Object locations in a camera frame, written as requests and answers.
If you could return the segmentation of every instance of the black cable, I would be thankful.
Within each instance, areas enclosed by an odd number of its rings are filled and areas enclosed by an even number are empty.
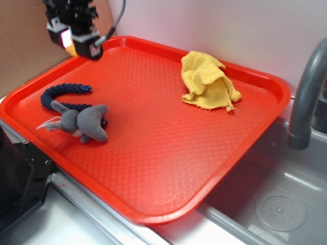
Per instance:
[[[106,35],[102,36],[101,38],[99,38],[97,41],[94,42],[95,47],[100,46],[102,43],[104,43],[106,40],[108,40],[113,35],[119,21],[121,20],[123,14],[124,14],[125,7],[126,7],[126,0],[123,0],[123,6],[122,6],[122,9],[121,9],[121,12],[118,15],[117,20],[115,21],[115,23],[113,24],[113,26],[110,28],[109,32]]]

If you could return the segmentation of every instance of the yellow towel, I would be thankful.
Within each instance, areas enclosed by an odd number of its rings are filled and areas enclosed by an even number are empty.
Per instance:
[[[181,61],[181,75],[190,91],[182,97],[185,103],[209,110],[217,107],[226,107],[227,111],[235,109],[231,101],[237,102],[242,95],[219,69],[226,69],[222,63],[197,51],[189,52]]]

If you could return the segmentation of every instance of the red plastic tray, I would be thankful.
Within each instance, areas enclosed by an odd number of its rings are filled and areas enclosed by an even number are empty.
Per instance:
[[[56,164],[125,217],[172,221],[207,196],[290,100],[281,79],[223,62],[241,92],[237,110],[203,110],[182,102],[186,51],[133,38],[104,44],[103,58],[71,58],[6,97],[0,117]],[[40,96],[61,83],[91,85],[90,95],[60,102],[106,104],[108,141],[81,144],[60,131],[36,130],[58,115]]]

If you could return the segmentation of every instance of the drain cover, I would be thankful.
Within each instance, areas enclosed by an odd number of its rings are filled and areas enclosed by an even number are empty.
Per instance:
[[[275,231],[293,231],[307,216],[304,203],[284,190],[261,195],[255,203],[255,213],[262,224]]]

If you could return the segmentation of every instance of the cardboard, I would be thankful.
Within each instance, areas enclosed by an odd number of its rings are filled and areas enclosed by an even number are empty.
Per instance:
[[[94,0],[104,35],[112,26],[107,0]],[[69,58],[50,41],[42,0],[2,1],[0,8],[0,97]]]

